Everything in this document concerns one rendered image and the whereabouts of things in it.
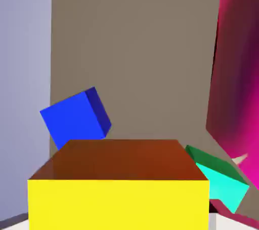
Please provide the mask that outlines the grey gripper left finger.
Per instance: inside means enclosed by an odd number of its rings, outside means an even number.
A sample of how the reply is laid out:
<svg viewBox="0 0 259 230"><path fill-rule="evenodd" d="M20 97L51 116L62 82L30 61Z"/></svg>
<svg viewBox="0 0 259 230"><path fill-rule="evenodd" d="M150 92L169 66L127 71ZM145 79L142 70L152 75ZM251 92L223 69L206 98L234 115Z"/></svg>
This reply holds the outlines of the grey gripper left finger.
<svg viewBox="0 0 259 230"><path fill-rule="evenodd" d="M28 230L28 213L0 221L0 230Z"/></svg>

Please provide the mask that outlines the small cyan cube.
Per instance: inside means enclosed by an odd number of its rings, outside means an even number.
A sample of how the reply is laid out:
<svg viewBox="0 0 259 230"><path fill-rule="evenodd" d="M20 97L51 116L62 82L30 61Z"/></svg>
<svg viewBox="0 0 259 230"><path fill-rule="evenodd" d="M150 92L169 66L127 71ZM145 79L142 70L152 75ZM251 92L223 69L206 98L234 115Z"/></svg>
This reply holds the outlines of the small cyan cube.
<svg viewBox="0 0 259 230"><path fill-rule="evenodd" d="M221 200L235 213L249 189L249 184L227 161L191 145L187 145L185 150L209 180L209 198Z"/></svg>

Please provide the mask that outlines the small yellow cube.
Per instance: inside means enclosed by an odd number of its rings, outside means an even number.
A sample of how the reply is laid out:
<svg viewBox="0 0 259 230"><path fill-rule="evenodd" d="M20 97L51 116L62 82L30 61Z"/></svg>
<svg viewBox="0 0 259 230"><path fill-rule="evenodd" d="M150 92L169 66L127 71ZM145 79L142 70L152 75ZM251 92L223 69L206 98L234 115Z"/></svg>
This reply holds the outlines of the small yellow cube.
<svg viewBox="0 0 259 230"><path fill-rule="evenodd" d="M70 140L27 184L29 230L208 230L209 181L177 140Z"/></svg>

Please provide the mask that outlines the small blue cube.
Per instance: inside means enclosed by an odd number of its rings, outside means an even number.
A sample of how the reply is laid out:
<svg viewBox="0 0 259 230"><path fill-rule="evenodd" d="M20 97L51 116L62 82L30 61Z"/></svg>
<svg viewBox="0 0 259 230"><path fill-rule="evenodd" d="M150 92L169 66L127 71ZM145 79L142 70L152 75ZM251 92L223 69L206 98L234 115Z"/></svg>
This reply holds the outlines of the small blue cube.
<svg viewBox="0 0 259 230"><path fill-rule="evenodd" d="M40 114L60 150L69 140L99 140L112 124L95 87L57 102Z"/></svg>

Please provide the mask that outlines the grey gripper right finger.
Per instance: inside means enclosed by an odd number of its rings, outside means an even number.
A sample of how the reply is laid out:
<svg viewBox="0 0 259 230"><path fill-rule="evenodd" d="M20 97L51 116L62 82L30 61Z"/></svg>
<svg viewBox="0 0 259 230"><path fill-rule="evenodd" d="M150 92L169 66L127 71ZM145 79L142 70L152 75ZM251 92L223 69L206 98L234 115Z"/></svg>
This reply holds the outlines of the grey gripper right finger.
<svg viewBox="0 0 259 230"><path fill-rule="evenodd" d="M222 201L210 199L209 230L259 230L259 221L232 213Z"/></svg>

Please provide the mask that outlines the large pink box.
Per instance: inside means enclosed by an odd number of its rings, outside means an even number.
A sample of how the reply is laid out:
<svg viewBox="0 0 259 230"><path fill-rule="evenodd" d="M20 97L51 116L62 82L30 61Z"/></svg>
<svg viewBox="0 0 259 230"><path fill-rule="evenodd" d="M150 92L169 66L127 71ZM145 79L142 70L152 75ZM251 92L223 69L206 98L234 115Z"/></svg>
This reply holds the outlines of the large pink box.
<svg viewBox="0 0 259 230"><path fill-rule="evenodd" d="M206 129L259 189L259 0L220 0Z"/></svg>

